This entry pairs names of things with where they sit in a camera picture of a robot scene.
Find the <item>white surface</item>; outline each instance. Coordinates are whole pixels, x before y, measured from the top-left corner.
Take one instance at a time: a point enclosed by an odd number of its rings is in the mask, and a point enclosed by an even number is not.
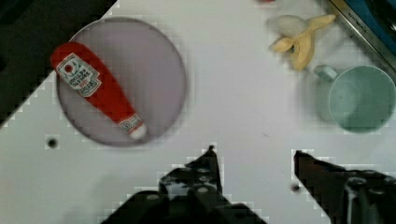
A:
[[[371,64],[341,26],[318,32],[315,60],[300,73],[288,57],[268,50],[280,37],[268,25],[274,16],[309,19],[324,7],[314,0],[285,0],[282,8],[255,0],[121,0],[109,14],[147,21],[179,47],[190,82],[182,118],[142,147],[97,145],[68,124],[52,74],[0,130],[0,222],[100,223],[128,195],[156,189],[165,172],[216,143],[231,201],[247,202],[271,224],[328,223],[310,196],[290,191],[297,181],[294,151],[312,149],[349,168],[396,171],[396,124],[356,135],[318,118],[313,68]],[[51,137],[59,139],[58,149],[46,147]]]

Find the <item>red ketchup bottle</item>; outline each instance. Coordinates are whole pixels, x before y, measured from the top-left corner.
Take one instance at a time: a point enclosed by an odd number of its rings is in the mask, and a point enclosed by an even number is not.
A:
[[[148,127],[128,102],[117,80],[90,49],[76,42],[66,43],[54,51],[51,63],[69,87],[119,124],[134,140],[146,136]]]

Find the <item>mug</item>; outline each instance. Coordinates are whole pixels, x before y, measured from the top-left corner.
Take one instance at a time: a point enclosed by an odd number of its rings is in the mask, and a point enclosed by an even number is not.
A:
[[[352,133],[368,133],[382,127],[396,105],[395,84],[390,76],[373,66],[357,66],[336,72],[317,66],[321,77],[316,106],[320,116]]]

